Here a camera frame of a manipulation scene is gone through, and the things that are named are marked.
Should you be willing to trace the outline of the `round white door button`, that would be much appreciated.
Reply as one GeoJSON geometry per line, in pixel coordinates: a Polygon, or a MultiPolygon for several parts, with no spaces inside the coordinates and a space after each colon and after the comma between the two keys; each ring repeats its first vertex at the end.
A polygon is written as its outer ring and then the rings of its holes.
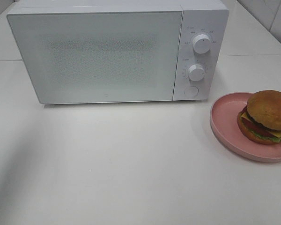
{"type": "Polygon", "coordinates": [[[194,99],[195,97],[197,97],[198,93],[199,89],[194,86],[189,86],[184,90],[184,94],[187,99],[194,99]]]}

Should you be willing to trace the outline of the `white microwave knob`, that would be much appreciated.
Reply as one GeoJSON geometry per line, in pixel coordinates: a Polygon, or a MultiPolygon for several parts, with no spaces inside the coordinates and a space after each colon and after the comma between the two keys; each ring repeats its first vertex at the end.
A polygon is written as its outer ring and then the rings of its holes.
{"type": "Polygon", "coordinates": [[[198,34],[192,40],[192,46],[196,53],[207,53],[211,48],[211,38],[207,34],[198,34]]]}
{"type": "Polygon", "coordinates": [[[205,76],[205,69],[201,64],[194,64],[187,70],[187,76],[190,81],[198,82],[205,76]]]}

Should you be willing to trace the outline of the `pink round plate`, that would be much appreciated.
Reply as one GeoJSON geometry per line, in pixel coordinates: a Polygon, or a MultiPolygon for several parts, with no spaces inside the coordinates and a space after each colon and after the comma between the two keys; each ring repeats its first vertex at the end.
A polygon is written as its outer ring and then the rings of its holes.
{"type": "Polygon", "coordinates": [[[210,111],[210,125],[216,138],[230,151],[250,160],[266,163],[281,161],[281,143],[263,145],[243,135],[237,124],[237,115],[251,96],[235,92],[217,99],[210,111]]]}

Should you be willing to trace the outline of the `burger with lettuce and cheese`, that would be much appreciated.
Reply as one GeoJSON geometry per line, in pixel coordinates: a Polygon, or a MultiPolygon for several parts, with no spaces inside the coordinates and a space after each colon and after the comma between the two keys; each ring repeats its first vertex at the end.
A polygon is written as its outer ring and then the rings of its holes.
{"type": "Polygon", "coordinates": [[[264,145],[281,143],[281,92],[263,90],[252,94],[237,115],[244,136],[264,145]]]}

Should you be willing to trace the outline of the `white microwave door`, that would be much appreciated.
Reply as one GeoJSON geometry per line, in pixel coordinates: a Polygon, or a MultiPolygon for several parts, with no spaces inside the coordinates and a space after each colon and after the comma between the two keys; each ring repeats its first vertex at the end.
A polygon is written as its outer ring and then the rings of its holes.
{"type": "Polygon", "coordinates": [[[42,104],[173,98],[181,12],[7,18],[42,104]]]}

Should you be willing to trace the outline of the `white microwave oven body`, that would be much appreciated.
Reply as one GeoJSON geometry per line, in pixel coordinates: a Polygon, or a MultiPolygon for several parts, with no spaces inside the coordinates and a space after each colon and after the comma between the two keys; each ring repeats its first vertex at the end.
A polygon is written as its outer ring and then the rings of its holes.
{"type": "Polygon", "coordinates": [[[229,17],[229,10],[219,0],[22,0],[8,12],[7,17],[149,12],[182,14],[174,91],[170,101],[207,99],[229,17]],[[211,38],[211,48],[207,53],[198,54],[193,49],[192,40],[198,34],[207,34],[211,38]],[[198,82],[190,81],[187,76],[188,68],[194,64],[201,64],[205,69],[204,78],[198,82]],[[189,86],[199,89],[194,99],[185,97],[184,90],[189,86]]]}

